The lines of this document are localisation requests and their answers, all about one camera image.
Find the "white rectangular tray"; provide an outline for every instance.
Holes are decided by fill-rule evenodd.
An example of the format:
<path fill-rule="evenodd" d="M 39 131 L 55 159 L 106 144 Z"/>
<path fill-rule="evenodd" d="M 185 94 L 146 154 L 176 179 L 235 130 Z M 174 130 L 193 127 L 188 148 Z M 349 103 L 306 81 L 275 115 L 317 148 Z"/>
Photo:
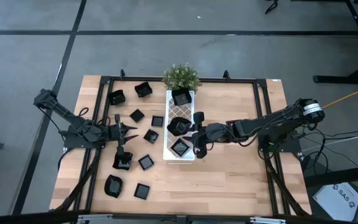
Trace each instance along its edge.
<path fill-rule="evenodd" d="M 190 146 L 189 150 L 184 154 L 182 157 L 174 153 L 170 148 L 171 146 L 177 141 L 178 138 L 183 136 L 175 137 L 173 134 L 171 134 L 167 126 L 171 122 L 172 118 L 175 118 L 177 116 L 180 116 L 182 118 L 189 119 L 192 124 L 194 124 L 193 121 L 193 114 L 194 114 L 194 107 L 195 107 L 195 94 L 194 91 L 190 91 L 191 96 L 191 103 L 181 105 L 181 106 L 175 106 L 172 99 L 172 91 L 167 90 L 167 102 L 165 106 L 165 134 L 164 134 L 164 149 L 163 149 L 163 159 L 166 161 L 193 161 L 195 159 L 195 155 L 193 152 L 193 145 L 192 143 L 184 140 L 188 146 Z M 184 136 L 191 136 L 191 132 L 187 133 Z"/>

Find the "wooden tabletop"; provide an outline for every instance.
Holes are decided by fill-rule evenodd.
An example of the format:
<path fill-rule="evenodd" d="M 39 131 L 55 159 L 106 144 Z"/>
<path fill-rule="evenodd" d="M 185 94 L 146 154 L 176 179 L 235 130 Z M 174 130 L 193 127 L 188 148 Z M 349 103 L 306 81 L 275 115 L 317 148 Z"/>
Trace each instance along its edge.
<path fill-rule="evenodd" d="M 85 118 L 91 119 L 98 93 L 100 76 L 84 76 L 78 95 L 75 114 L 89 107 Z M 165 115 L 166 89 L 161 82 L 149 82 L 153 93 L 138 98 L 134 87 L 140 82 L 115 81 L 114 90 L 123 90 L 126 102 L 122 106 L 111 106 L 109 116 L 121 115 L 121 121 L 130 130 L 128 136 L 138 134 L 124 146 L 133 153 L 129 171 L 112 167 L 116 153 L 116 142 L 109 142 L 102 150 L 96 178 L 91 211 L 106 213 L 162 213 L 192 215 L 271 215 L 270 197 L 265 164 L 257 155 L 257 141 L 249 147 L 237 144 L 215 144 L 204 159 L 192 164 L 167 164 L 162 159 L 164 129 L 151 127 L 153 115 Z M 267 80 L 272 111 L 286 107 L 280 80 Z M 104 88 L 99 119 L 102 117 L 107 87 Z M 262 110 L 265 114 L 262 89 Z M 140 109 L 145 117 L 135 123 L 129 115 Z M 256 118 L 257 112 L 253 87 L 244 83 L 203 83 L 195 96 L 195 111 L 205 113 L 205 122 L 224 123 L 227 120 Z M 143 139 L 148 129 L 159 133 L 155 144 Z M 154 166 L 143 171 L 138 159 L 149 154 Z M 311 213 L 300 163 L 293 154 L 281 153 L 285 183 L 296 201 Z M 84 149 L 74 149 L 62 160 L 53 191 L 50 208 L 59 206 L 73 190 L 80 176 Z M 104 193 L 104 183 L 112 174 L 123 181 L 118 198 Z M 147 200 L 134 197 L 137 183 L 150 186 Z M 83 191 L 80 208 L 85 207 L 88 187 Z M 283 212 L 281 197 L 276 187 L 279 211 Z"/>

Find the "yellow cable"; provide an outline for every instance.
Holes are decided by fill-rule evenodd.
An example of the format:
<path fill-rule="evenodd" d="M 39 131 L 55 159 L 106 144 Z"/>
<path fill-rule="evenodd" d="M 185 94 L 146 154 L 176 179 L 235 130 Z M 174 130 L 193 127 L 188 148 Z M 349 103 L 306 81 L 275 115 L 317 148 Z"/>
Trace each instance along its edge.
<path fill-rule="evenodd" d="M 334 105 L 334 104 L 336 104 L 336 103 L 338 103 L 338 102 L 340 102 L 340 101 L 342 101 L 342 100 L 345 100 L 345 99 L 347 99 L 347 98 L 349 98 L 349 97 L 351 97 L 351 96 L 354 96 L 354 95 L 356 95 L 356 94 L 358 94 L 358 91 L 356 91 L 356 92 L 354 92 L 354 93 L 352 93 L 352 94 L 349 94 L 349 95 L 347 95 L 347 96 L 345 96 L 345 97 L 342 97 L 342 98 L 339 99 L 339 100 L 336 100 L 336 101 L 334 101 L 334 102 L 332 102 L 332 103 L 329 103 L 329 104 L 323 106 L 323 109 L 324 109 L 324 108 L 327 108 L 327 107 L 329 107 L 329 106 L 331 106 L 331 105 Z"/>

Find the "green plant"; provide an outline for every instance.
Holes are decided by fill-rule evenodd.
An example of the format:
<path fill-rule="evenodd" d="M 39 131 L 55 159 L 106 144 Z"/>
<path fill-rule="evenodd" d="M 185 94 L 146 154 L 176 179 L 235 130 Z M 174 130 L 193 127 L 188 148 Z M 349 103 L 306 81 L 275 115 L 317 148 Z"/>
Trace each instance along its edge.
<path fill-rule="evenodd" d="M 189 67 L 186 64 L 173 64 L 168 70 L 164 72 L 163 82 L 167 86 L 167 90 L 178 90 L 181 88 L 188 88 L 189 90 L 197 91 L 201 86 L 201 82 L 197 76 L 197 70 Z"/>

